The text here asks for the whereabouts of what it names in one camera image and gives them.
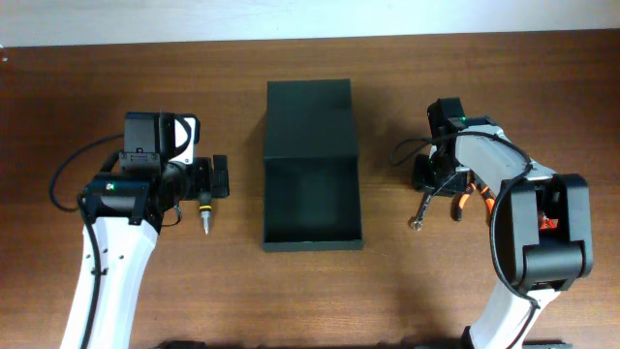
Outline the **silver ring wrench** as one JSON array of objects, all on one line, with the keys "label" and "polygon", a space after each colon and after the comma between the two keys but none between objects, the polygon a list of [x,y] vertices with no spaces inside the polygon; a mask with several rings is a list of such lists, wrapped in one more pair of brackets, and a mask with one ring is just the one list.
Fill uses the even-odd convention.
[{"label": "silver ring wrench", "polygon": [[423,226],[423,220],[424,217],[426,215],[426,212],[428,211],[428,208],[430,206],[431,201],[434,198],[434,194],[433,193],[427,193],[424,194],[420,205],[418,207],[418,211],[417,213],[412,217],[411,222],[410,222],[410,227],[416,231],[420,231],[422,226]]}]

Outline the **orange black long-nose pliers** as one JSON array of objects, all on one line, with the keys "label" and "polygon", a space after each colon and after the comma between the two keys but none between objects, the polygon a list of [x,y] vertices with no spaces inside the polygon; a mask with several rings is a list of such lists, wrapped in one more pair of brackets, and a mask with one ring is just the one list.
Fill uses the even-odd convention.
[{"label": "orange black long-nose pliers", "polygon": [[460,222],[462,220],[463,209],[469,198],[478,191],[482,196],[487,209],[487,222],[490,222],[490,216],[495,206],[495,199],[491,195],[489,187],[485,184],[470,183],[466,186],[465,191],[458,196],[451,208],[451,218]]}]

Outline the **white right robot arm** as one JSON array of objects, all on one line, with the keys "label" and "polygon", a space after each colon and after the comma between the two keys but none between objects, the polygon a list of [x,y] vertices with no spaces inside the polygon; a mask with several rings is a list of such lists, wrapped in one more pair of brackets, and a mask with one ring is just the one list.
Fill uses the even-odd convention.
[{"label": "white right robot arm", "polygon": [[452,198],[452,217],[479,192],[488,210],[498,281],[459,348],[523,348],[543,310],[594,266],[589,188],[579,174],[558,174],[511,142],[490,117],[466,116],[457,98],[427,109],[428,154],[415,150],[412,185],[423,195],[411,220],[422,227],[430,201]]}]

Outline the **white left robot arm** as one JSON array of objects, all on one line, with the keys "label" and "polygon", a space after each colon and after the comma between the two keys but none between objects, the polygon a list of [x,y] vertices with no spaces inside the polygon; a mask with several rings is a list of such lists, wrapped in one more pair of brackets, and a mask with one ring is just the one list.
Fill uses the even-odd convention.
[{"label": "white left robot arm", "polygon": [[128,347],[166,213],[195,202],[208,230],[213,200],[230,194],[227,157],[195,154],[201,128],[195,115],[130,111],[124,122],[122,148],[77,194],[83,247],[64,348]]}]

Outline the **yellow black stubby screwdriver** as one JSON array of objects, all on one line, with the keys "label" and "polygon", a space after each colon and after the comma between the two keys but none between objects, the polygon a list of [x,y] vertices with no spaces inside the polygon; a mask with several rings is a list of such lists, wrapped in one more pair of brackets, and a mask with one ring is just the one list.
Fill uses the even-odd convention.
[{"label": "yellow black stubby screwdriver", "polygon": [[210,192],[202,192],[199,194],[198,200],[203,229],[204,232],[208,235],[210,230],[210,219],[212,211],[212,195]]}]

